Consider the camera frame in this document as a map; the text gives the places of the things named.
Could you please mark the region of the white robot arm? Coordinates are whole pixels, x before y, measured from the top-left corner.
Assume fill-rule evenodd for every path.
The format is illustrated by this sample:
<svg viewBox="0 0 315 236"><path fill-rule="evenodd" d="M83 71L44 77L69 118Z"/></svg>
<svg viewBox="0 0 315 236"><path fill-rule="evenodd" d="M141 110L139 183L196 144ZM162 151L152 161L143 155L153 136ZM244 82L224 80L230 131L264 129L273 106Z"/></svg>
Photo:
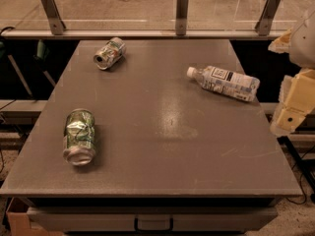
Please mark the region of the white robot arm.
<svg viewBox="0 0 315 236"><path fill-rule="evenodd" d="M315 109L315 9L308 9L296 25L276 38L268 49L287 53L289 61L300 67L294 77L283 77L279 103L271 122L274 135L287 136Z"/></svg>

